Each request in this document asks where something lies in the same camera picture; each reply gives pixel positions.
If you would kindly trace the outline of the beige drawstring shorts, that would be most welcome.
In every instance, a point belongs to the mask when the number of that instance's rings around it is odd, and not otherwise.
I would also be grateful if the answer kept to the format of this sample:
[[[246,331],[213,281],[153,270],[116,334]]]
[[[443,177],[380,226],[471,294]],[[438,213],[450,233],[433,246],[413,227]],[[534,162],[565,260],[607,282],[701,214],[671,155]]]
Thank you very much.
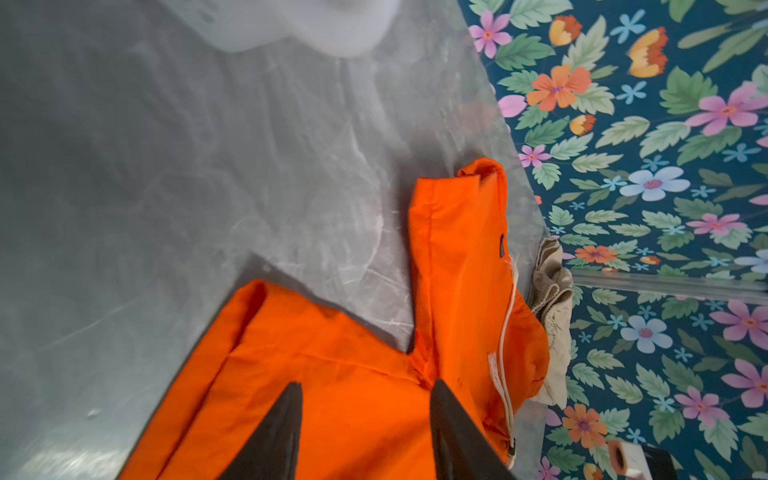
[[[542,240],[532,277],[532,312],[547,335],[550,356],[547,374],[537,403],[558,406],[567,404],[567,372],[571,362],[570,326],[573,312],[573,277],[563,265],[564,252],[553,237]]]

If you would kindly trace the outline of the orange shorts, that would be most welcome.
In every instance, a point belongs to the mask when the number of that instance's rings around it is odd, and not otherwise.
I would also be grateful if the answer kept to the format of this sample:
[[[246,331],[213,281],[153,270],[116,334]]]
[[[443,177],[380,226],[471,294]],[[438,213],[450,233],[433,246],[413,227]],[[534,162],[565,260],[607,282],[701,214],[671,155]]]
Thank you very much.
[[[418,180],[409,208],[415,329],[396,350],[344,312],[264,281],[237,290],[149,421],[122,477],[219,477],[285,387],[303,393],[301,479],[431,479],[429,397],[444,382],[504,463],[550,354],[507,248],[507,178],[480,158]]]

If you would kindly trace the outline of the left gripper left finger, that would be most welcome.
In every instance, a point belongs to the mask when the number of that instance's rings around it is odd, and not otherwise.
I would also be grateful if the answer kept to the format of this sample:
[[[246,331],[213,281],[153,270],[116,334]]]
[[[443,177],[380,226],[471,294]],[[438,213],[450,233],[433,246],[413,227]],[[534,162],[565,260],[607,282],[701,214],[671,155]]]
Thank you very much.
[[[290,382],[219,479],[295,479],[302,414],[302,386]]]

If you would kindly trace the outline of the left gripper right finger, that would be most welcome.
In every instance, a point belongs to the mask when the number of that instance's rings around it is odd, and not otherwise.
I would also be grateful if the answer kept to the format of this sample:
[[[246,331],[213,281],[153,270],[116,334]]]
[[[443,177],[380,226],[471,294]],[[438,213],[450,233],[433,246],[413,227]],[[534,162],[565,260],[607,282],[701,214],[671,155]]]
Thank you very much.
[[[429,409],[437,479],[515,479],[443,380],[432,389]]]

